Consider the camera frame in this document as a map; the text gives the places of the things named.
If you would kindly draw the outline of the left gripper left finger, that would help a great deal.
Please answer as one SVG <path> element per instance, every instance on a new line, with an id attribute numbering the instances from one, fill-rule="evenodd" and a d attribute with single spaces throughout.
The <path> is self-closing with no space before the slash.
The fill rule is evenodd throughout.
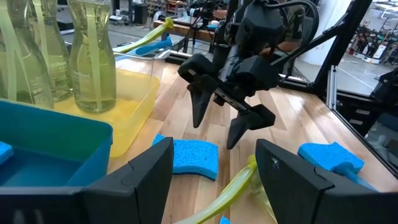
<path id="1" fill-rule="evenodd" d="M 1 223 L 160 223 L 173 159 L 167 137 L 85 187 L 3 187 Z"/>

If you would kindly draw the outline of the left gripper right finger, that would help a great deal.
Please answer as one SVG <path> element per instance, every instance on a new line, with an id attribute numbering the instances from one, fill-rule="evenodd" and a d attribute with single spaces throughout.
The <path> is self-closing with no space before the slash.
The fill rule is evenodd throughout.
<path id="1" fill-rule="evenodd" d="M 256 162 L 278 223 L 397 223 L 397 193 L 378 192 L 347 167 L 324 169 L 265 139 Z"/>

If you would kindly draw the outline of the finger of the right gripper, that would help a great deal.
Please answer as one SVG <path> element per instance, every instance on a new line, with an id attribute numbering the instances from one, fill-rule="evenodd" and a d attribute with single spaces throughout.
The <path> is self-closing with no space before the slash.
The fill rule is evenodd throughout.
<path id="1" fill-rule="evenodd" d="M 200 126 L 210 98 L 217 87 L 217 82 L 209 75 L 194 76 L 193 81 L 187 86 L 192 101 L 194 128 Z"/>
<path id="2" fill-rule="evenodd" d="M 256 105 L 250 110 L 239 112 L 235 119 L 231 120 L 229 127 L 227 148 L 232 149 L 247 130 L 257 130 L 273 126 L 275 114 L 264 105 Z"/>

